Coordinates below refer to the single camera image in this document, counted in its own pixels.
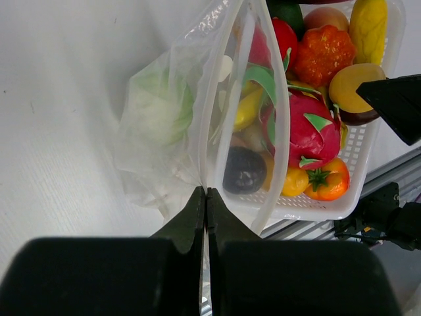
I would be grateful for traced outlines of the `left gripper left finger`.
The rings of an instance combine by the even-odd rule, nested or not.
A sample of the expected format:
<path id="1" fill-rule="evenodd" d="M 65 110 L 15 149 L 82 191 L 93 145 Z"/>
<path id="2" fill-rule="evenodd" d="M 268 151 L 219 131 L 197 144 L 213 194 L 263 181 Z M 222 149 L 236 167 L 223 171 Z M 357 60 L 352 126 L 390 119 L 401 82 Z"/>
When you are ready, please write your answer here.
<path id="1" fill-rule="evenodd" d="M 185 207 L 151 238 L 171 240 L 182 255 L 191 252 L 201 255 L 205 229 L 205 206 L 206 193 L 201 186 L 196 187 Z"/>

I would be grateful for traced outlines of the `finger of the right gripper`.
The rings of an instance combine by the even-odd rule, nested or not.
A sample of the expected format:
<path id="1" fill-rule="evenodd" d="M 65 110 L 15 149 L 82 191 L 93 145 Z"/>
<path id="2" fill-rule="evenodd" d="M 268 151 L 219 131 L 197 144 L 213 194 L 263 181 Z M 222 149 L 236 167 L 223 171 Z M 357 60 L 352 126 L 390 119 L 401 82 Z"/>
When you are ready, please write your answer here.
<path id="1" fill-rule="evenodd" d="M 407 145 L 420 141 L 420 75 L 362 83 L 357 93 Z"/>

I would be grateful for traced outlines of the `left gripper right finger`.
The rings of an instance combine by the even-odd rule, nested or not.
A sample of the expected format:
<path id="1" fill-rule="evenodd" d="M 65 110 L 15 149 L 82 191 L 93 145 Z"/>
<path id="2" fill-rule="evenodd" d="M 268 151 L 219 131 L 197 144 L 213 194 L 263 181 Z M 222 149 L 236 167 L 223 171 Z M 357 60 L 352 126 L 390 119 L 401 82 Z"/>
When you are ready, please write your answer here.
<path id="1" fill-rule="evenodd" d="M 206 228 L 210 250 L 222 250 L 226 242 L 251 242 L 261 240 L 226 206 L 220 193 L 209 188 L 207 194 Z"/>

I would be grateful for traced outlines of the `yellow mango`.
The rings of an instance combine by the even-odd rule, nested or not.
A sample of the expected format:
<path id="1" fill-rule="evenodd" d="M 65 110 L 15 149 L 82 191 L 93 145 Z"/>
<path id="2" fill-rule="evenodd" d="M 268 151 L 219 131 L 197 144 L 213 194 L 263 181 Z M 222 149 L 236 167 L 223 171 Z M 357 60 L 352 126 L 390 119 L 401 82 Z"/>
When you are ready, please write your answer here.
<path id="1" fill-rule="evenodd" d="M 362 83 L 385 80 L 381 66 L 372 63 L 355 64 L 340 70 L 330 82 L 329 97 L 345 112 L 358 114 L 373 108 L 357 93 Z"/>

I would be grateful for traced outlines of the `orange pumpkin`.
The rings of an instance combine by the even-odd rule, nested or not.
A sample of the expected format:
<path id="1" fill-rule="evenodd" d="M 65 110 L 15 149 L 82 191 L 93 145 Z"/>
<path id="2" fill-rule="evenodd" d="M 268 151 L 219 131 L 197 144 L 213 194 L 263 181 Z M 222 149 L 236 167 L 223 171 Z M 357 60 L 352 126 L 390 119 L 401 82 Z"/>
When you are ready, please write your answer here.
<path id="1" fill-rule="evenodd" d="M 305 32 L 298 44 L 293 72 L 314 88 L 327 86 L 340 70 L 353 64 L 356 54 L 349 34 L 327 24 Z"/>

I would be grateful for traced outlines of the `orange peach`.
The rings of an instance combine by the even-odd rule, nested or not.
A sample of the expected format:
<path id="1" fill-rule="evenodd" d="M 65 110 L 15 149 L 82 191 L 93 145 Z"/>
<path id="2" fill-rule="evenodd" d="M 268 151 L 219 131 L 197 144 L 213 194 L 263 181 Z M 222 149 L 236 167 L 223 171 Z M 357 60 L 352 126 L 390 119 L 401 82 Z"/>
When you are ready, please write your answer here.
<path id="1" fill-rule="evenodd" d="M 335 26 L 338 30 L 348 31 L 349 21 L 338 9 L 333 7 L 319 7 L 312 10 L 303 19 L 307 30 L 321 28 L 325 25 Z"/>

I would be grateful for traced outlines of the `clear zip top bag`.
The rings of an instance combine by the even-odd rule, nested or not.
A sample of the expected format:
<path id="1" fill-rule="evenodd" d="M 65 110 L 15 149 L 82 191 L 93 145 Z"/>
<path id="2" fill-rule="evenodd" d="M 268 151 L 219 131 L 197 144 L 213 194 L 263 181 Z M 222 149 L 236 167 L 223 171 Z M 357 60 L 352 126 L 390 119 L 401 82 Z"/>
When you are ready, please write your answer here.
<path id="1" fill-rule="evenodd" d="M 266 36 L 276 85 L 275 155 L 264 149 L 258 115 L 247 128 L 233 131 L 256 26 Z M 261 233 L 281 194 L 290 137 L 285 70 L 266 3 L 211 1 L 190 29 L 152 63 L 185 76 L 195 98 L 193 119 L 184 137 L 167 146 L 136 146 L 117 135 L 114 163 L 126 197 L 171 219 L 194 188 L 215 188 L 235 215 Z M 232 146 L 246 147 L 266 163 L 266 179 L 254 194 L 236 195 L 223 188 Z"/>

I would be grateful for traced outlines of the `green cabbage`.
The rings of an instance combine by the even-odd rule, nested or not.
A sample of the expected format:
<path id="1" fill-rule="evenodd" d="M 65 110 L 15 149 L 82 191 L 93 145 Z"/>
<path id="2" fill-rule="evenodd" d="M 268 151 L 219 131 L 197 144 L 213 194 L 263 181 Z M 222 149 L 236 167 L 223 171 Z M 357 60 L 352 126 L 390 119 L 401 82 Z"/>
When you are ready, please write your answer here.
<path id="1" fill-rule="evenodd" d="M 151 63 L 129 79 L 118 137 L 136 146 L 176 143 L 192 122 L 194 102 L 185 76 Z"/>

